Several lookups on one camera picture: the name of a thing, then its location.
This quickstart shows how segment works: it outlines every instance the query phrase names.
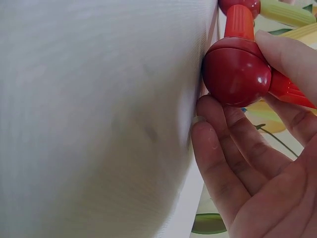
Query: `red plastic toy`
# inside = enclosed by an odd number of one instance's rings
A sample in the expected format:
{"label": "red plastic toy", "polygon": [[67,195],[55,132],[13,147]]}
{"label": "red plastic toy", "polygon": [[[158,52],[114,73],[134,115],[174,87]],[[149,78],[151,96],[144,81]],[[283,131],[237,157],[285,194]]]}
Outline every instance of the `red plastic toy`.
{"label": "red plastic toy", "polygon": [[315,108],[290,79],[265,60],[254,41],[255,12],[237,4],[226,14],[224,38],[210,47],[203,61],[203,79],[210,94],[223,105],[235,107],[249,106],[270,93],[281,101]]}

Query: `white fabric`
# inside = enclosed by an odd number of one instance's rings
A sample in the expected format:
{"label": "white fabric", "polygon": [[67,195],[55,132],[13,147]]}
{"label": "white fabric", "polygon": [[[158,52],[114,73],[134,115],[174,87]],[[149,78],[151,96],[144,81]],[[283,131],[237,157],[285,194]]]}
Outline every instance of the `white fabric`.
{"label": "white fabric", "polygon": [[215,7],[0,1],[0,237],[164,235]]}

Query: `hand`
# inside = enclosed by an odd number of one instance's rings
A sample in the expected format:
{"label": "hand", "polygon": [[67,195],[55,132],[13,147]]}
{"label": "hand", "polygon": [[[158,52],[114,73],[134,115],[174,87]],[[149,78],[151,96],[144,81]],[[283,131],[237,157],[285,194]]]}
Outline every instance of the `hand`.
{"label": "hand", "polygon": [[[317,51],[258,32],[267,61],[317,105]],[[206,121],[192,128],[198,167],[233,238],[317,237],[317,117],[309,110],[265,98],[304,146],[296,161],[271,148],[239,108],[210,95],[197,103]]]}

